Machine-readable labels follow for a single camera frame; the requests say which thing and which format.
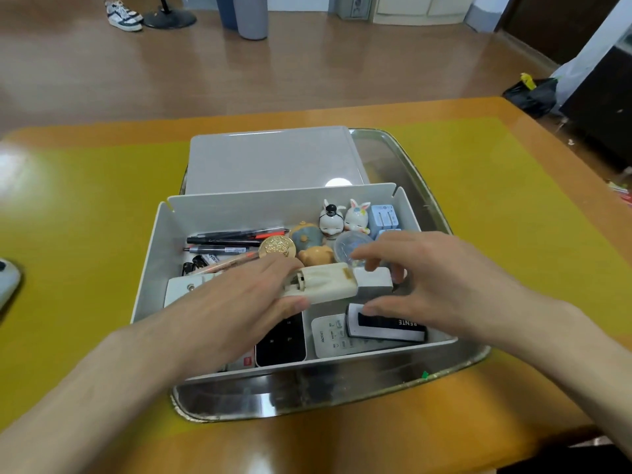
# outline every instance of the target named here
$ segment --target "trash bin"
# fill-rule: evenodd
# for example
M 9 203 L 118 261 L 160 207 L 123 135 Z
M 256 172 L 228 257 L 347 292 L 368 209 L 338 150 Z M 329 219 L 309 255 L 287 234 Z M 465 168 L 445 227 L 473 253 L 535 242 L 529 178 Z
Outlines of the trash bin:
M 268 0 L 233 0 L 237 31 L 247 40 L 268 37 Z
M 233 0 L 217 0 L 217 9 L 222 20 L 222 26 L 228 30 L 237 30 L 237 18 L 235 17 Z

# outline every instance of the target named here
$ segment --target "white storage box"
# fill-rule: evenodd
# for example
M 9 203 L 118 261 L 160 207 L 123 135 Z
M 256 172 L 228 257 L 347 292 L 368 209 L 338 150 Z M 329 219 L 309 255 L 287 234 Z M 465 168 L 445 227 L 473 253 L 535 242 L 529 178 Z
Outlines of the white storage box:
M 351 198 L 360 202 L 370 201 L 375 205 L 393 205 L 401 229 L 420 230 L 406 193 L 393 183 L 170 197 L 168 203 L 162 202 L 158 206 L 131 322 L 139 321 L 162 309 L 167 282 L 172 277 L 180 276 L 182 264 L 186 260 L 187 254 L 183 247 L 187 236 L 199 232 L 253 229 L 262 226 L 292 227 L 301 221 L 313 223 L 319 217 L 324 199 L 336 205 L 349 206 Z M 363 301 L 350 298 L 316 304 L 303 312 L 303 328 L 307 343 L 307 358 L 304 361 L 207 374 L 188 381 L 250 377 L 296 366 L 341 363 L 352 358 L 422 350 L 457 340 L 453 336 L 428 328 L 428 342 L 424 344 L 337 358 L 317 358 L 311 333 L 312 319 L 343 313 L 346 305 L 353 302 Z

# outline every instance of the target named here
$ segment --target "white remote control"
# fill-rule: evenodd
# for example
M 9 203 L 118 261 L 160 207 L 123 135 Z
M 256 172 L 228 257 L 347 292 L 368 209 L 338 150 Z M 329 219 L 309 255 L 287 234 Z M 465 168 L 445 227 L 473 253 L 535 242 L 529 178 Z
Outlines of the white remote control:
M 0 309 L 20 284 L 20 271 L 5 259 L 0 259 Z
M 409 342 L 387 341 L 385 339 L 364 339 L 349 337 L 345 331 L 345 314 L 323 316 L 312 321 L 312 334 L 316 356 L 334 358 L 367 351 L 389 350 L 410 346 Z

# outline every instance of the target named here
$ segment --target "wooden table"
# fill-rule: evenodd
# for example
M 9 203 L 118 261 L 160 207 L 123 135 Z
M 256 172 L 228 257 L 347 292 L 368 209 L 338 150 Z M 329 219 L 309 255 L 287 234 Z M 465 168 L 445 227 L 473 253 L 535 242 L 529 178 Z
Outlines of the wooden table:
M 159 201 L 192 136 L 342 124 L 392 133 L 454 232 L 632 346 L 632 218 L 571 151 L 500 98 L 28 128 L 0 150 L 1 255 L 24 283 L 0 326 L 0 428 L 129 322 Z M 596 433 L 543 376 L 494 351 L 381 398 L 264 420 L 188 423 L 160 396 L 94 472 L 452 472 Z

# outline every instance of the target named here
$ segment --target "black remote control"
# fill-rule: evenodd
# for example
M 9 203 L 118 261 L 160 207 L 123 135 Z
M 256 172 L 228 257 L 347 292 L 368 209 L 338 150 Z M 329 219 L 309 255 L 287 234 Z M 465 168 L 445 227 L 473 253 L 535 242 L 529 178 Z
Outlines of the black remote control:
M 255 362 L 259 367 L 296 363 L 306 357 L 302 313 L 283 319 L 255 346 Z

